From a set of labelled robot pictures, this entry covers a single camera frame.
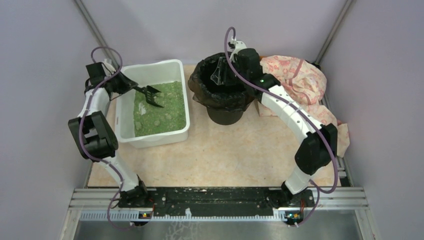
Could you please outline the black litter scoop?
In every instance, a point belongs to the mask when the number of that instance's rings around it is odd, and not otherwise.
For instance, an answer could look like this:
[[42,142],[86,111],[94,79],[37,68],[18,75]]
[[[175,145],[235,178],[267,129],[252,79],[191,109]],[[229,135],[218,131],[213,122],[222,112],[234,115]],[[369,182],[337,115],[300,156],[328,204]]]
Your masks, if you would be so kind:
[[147,85],[144,87],[135,86],[133,89],[136,90],[137,92],[144,94],[145,100],[149,105],[157,107],[157,108],[163,108],[163,106],[155,102],[155,97],[157,96],[157,94],[162,93],[160,90],[150,85]]

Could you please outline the black trash bin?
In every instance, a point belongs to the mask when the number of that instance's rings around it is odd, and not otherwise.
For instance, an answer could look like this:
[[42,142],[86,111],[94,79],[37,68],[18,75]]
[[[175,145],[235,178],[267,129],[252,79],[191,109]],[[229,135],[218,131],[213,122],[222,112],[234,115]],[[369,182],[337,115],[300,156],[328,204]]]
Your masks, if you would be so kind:
[[244,112],[242,110],[225,110],[225,109],[215,109],[212,107],[206,107],[207,114],[209,118],[216,124],[222,126],[233,125],[238,122]]

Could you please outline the white plastic litter box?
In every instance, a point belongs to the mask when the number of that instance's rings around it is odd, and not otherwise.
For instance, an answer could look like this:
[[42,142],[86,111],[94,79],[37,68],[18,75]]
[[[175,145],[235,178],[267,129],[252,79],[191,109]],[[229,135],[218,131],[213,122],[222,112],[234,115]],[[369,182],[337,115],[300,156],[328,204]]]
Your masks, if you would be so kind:
[[[146,102],[145,95],[131,90],[116,100],[115,135],[120,143],[135,148],[155,147],[187,140],[190,114],[183,64],[171,59],[151,64],[136,64],[122,68],[122,73],[138,83],[161,91],[155,102]],[[168,113],[171,120],[165,118]],[[135,122],[142,128],[135,129]]]

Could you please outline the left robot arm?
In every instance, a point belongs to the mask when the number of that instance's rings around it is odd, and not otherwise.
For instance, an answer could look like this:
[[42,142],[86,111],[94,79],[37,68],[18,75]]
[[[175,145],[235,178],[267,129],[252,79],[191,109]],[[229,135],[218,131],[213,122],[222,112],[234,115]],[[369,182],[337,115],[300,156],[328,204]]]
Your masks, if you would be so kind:
[[151,207],[153,201],[146,185],[119,155],[119,141],[106,119],[114,93],[121,96],[131,90],[146,90],[108,63],[95,62],[86,70],[89,78],[85,82],[83,108],[68,121],[75,144],[84,159],[100,164],[116,181],[118,191],[112,200],[118,207]]

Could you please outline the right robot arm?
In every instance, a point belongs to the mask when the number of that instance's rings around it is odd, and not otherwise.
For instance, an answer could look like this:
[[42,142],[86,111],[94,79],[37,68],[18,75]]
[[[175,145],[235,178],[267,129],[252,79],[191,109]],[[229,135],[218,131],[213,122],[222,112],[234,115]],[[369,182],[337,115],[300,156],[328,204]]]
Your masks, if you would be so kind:
[[219,53],[212,61],[216,64],[210,76],[214,86],[224,90],[241,87],[249,97],[272,110],[300,143],[294,155],[294,170],[281,186],[287,196],[301,193],[319,169],[335,163],[337,127],[332,123],[324,124],[303,110],[281,81],[274,74],[265,72],[255,49]]

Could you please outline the black garbage bag liner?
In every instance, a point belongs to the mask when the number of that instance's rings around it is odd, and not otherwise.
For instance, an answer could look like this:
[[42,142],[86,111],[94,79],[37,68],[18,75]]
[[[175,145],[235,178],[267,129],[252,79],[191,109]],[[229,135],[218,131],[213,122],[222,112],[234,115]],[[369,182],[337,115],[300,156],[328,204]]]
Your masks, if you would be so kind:
[[193,99],[201,105],[228,112],[245,111],[253,102],[243,84],[232,86],[217,85],[211,80],[220,62],[226,59],[223,52],[213,54],[201,60],[195,67],[187,82],[193,92]]

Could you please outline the pink floral cloth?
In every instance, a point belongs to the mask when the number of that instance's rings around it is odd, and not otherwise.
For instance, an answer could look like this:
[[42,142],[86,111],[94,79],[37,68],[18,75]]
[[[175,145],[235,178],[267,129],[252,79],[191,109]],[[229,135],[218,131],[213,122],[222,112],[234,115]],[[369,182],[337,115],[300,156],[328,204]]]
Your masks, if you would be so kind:
[[264,73],[281,82],[288,95],[309,115],[324,125],[332,123],[337,127],[336,155],[344,157],[350,145],[348,125],[320,103],[327,88],[327,78],[321,70],[304,59],[282,55],[261,57],[260,65]]

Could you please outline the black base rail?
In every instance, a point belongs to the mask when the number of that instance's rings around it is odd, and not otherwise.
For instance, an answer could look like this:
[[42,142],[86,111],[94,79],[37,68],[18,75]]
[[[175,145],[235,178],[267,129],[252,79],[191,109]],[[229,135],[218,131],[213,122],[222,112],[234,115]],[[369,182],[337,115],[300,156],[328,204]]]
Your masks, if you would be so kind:
[[316,204],[312,190],[280,187],[154,187],[146,196],[114,188],[76,189],[69,207],[86,221],[299,223]]

